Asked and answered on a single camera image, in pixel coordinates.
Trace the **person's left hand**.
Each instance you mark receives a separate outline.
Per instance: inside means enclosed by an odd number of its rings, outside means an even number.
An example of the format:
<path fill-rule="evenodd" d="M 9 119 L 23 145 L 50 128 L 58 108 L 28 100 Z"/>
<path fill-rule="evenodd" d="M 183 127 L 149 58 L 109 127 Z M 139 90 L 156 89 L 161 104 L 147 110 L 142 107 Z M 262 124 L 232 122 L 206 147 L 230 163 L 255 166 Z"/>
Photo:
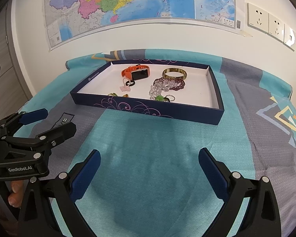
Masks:
<path fill-rule="evenodd" d="M 12 207 L 20 208 L 24 195 L 24 181 L 12 181 L 10 183 L 11 194 L 8 197 L 8 202 Z"/>

